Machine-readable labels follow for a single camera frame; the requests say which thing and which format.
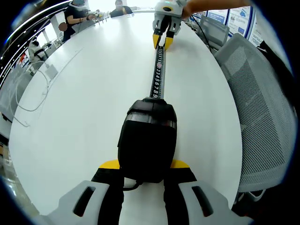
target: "white cable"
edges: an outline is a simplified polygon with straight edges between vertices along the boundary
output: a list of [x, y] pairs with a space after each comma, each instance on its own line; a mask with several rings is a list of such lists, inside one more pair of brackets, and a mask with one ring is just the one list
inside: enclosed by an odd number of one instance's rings
[[29, 125], [27, 124], [27, 125], [24, 125], [24, 124], [22, 124], [16, 117], [15, 117], [15, 115], [14, 115], [14, 113], [13, 113], [13, 110], [12, 110], [12, 108], [11, 108], [11, 91], [10, 91], [10, 93], [9, 93], [9, 99], [10, 99], [10, 104], [9, 104], [9, 109], [10, 109], [10, 112], [11, 112], [11, 114], [13, 115], [13, 117], [14, 117], [14, 119], [16, 120], [16, 121], [18, 121], [23, 127], [29, 127]]
[[26, 73], [28, 73], [28, 72], [24, 72], [24, 73], [22, 73], [21, 74], [21, 76], [18, 78], [18, 80], [17, 80], [17, 84], [16, 84], [16, 88], [15, 88], [15, 101], [17, 102], [17, 105], [21, 108], [21, 109], [23, 109], [23, 110], [25, 110], [25, 111], [28, 111], [28, 112], [34, 112], [34, 111], [36, 111], [40, 106], [41, 106], [41, 104], [45, 101], [45, 99], [46, 99], [46, 97], [47, 97], [47, 95], [48, 95], [48, 85], [49, 85], [49, 83], [48, 83], [48, 79], [47, 79], [47, 77], [45, 76], [45, 74], [42, 72], [42, 71], [40, 71], [40, 70], [35, 70], [36, 72], [40, 72], [43, 76], [44, 76], [44, 78], [46, 79], [46, 82], [47, 82], [47, 92], [46, 92], [46, 94], [45, 94], [45, 97], [44, 97], [44, 99], [41, 101], [41, 103], [35, 108], [35, 109], [33, 109], [33, 110], [29, 110], [29, 109], [25, 109], [25, 108], [23, 108], [22, 106], [20, 106], [19, 105], [19, 102], [18, 102], [18, 99], [17, 99], [17, 90], [18, 90], [18, 86], [19, 86], [19, 83], [20, 83], [20, 81], [21, 81], [21, 77], [24, 75], [24, 74], [26, 74]]

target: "black strap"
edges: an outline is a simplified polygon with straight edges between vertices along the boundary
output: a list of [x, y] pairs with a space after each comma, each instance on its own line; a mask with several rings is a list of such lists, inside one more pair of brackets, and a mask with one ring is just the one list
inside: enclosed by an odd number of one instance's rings
[[295, 78], [293, 77], [291, 72], [286, 68], [283, 61], [270, 49], [270, 47], [265, 43], [265, 41], [263, 41], [260, 44], [258, 49], [273, 66], [274, 70], [277, 73], [278, 81], [285, 97], [298, 111], [297, 88]]
[[34, 56], [38, 56], [39, 59], [40, 59], [41, 61], [43, 61], [42, 57], [40, 57], [40, 56], [38, 55], [39, 53], [41, 53], [41, 52], [43, 52], [43, 51], [44, 51], [43, 49], [37, 50], [37, 51], [34, 53]]

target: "mesh backrest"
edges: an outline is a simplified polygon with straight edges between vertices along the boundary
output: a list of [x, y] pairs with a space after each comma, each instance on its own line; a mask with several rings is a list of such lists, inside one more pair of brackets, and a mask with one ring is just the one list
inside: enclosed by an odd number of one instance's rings
[[215, 55], [239, 114], [243, 161], [239, 192], [281, 183], [292, 157], [297, 118], [271, 64], [235, 34]]
[[[208, 18], [206, 16], [201, 16], [200, 26], [209, 41], [219, 46], [223, 46], [226, 43], [229, 27], [222, 24], [220, 21]], [[198, 35], [203, 40], [202, 37], [204, 36], [201, 31], [198, 31]]]

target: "white table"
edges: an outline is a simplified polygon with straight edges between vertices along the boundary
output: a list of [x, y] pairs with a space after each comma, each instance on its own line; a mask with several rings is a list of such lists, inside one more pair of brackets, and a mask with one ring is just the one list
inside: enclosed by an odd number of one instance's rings
[[[62, 195], [117, 158], [128, 109], [150, 93], [153, 19], [150, 13], [113, 18], [71, 38], [47, 60], [61, 72], [43, 105], [35, 112], [17, 109], [30, 127], [13, 121], [10, 153], [40, 213], [50, 213]], [[43, 77], [34, 76], [20, 104], [33, 108], [44, 91]], [[178, 118], [174, 158], [232, 207], [242, 163], [237, 110], [213, 55], [184, 23], [166, 55], [165, 100]], [[167, 224], [163, 191], [161, 183], [126, 192], [120, 224]]]

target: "yellow trim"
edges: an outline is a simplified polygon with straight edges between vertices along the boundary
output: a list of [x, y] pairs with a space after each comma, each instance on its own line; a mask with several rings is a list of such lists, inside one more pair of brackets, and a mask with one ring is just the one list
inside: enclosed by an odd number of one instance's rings
[[119, 161], [116, 159], [116, 160], [107, 161], [107, 162], [103, 163], [99, 168], [118, 170], [118, 169], [120, 169], [120, 164], [119, 164]]
[[173, 38], [171, 38], [171, 37], [165, 38], [165, 50], [166, 51], [168, 50], [168, 48], [171, 46], [172, 43], [173, 43]]
[[159, 41], [159, 35], [157, 34], [153, 34], [153, 44], [154, 44], [154, 48], [156, 49], [158, 46], [158, 41]]
[[171, 168], [189, 168], [189, 165], [183, 161], [173, 159]]
[[172, 8], [172, 7], [169, 7], [169, 6], [163, 6], [163, 11], [165, 11], [164, 8], [169, 8], [169, 9], [171, 10], [170, 12], [173, 11], [173, 8]]
[[[120, 164], [119, 164], [119, 161], [116, 159], [116, 160], [107, 161], [107, 162], [103, 163], [99, 168], [117, 169], [118, 170], [118, 169], [120, 169]], [[183, 161], [173, 159], [171, 168], [189, 168], [189, 165]]]

